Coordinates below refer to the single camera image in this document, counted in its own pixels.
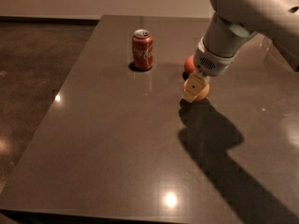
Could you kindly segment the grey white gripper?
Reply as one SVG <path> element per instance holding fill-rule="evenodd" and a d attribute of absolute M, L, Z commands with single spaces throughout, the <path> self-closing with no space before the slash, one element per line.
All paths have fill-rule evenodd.
<path fill-rule="evenodd" d="M 206 76 L 222 75 L 235 61 L 242 47 L 242 44 L 233 47 L 217 43 L 216 50 L 213 51 L 204 38 L 201 38 L 193 55 L 194 66 Z M 205 99 L 207 95 L 208 81 L 200 73 L 192 72 L 184 83 L 182 98 L 188 103 L 193 103 Z"/>

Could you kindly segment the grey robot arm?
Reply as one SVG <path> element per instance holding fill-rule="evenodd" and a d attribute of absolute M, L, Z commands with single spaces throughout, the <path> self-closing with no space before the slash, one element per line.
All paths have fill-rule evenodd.
<path fill-rule="evenodd" d="M 290 61 L 299 62 L 299 0 L 210 0 L 214 14 L 192 56 L 183 99 L 203 97 L 212 77 L 223 74 L 246 42 L 260 33 Z"/>

